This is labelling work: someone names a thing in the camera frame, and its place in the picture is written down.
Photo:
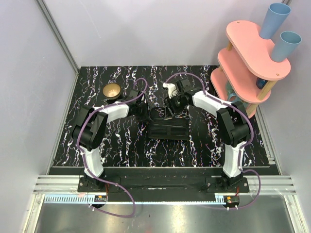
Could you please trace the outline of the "silver scissors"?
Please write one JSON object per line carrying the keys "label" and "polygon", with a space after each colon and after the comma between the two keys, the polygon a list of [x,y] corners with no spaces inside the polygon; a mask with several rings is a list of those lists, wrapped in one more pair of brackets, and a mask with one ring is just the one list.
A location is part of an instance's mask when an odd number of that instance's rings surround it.
{"label": "silver scissors", "polygon": [[156,117],[163,118],[163,119],[169,119],[171,117],[170,113],[167,113],[167,108],[155,108],[156,110]]}
{"label": "silver scissors", "polygon": [[184,118],[186,120],[189,120],[191,116],[189,115],[189,111],[187,109],[182,110],[181,113],[176,114],[175,118]]}

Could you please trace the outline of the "black zip tool case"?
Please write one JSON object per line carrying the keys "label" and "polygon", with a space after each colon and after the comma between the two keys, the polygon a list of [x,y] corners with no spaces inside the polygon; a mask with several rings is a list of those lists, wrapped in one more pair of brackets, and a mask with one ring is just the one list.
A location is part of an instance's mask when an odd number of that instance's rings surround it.
{"label": "black zip tool case", "polygon": [[150,139],[163,140],[189,140],[190,139],[190,119],[175,118],[170,113],[169,119],[156,117],[156,107],[150,110],[150,123],[148,124],[147,135]]}

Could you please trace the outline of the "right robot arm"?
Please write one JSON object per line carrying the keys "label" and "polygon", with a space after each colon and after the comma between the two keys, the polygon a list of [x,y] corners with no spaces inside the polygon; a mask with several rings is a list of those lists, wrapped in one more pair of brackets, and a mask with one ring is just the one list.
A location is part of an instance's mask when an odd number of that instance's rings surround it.
{"label": "right robot arm", "polygon": [[175,84],[164,83],[168,91],[165,105],[174,115],[186,106],[201,108],[217,118],[219,136],[225,144],[225,162],[217,184],[225,192],[232,192],[242,181],[242,155],[244,147],[253,136],[253,129],[241,102],[230,103],[221,100],[205,89],[191,87],[188,79],[181,79]]}

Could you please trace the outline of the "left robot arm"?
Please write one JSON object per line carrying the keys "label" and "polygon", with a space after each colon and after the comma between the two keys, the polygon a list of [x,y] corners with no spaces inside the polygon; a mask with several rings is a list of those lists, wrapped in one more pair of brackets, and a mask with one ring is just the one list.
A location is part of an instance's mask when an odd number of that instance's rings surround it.
{"label": "left robot arm", "polygon": [[114,120],[136,116],[140,121],[148,119],[148,104],[145,94],[131,90],[125,99],[112,100],[106,106],[80,109],[71,137],[76,144],[84,162],[84,173],[79,178],[79,192],[105,191],[105,171],[101,162],[100,145],[105,136],[107,123]]}

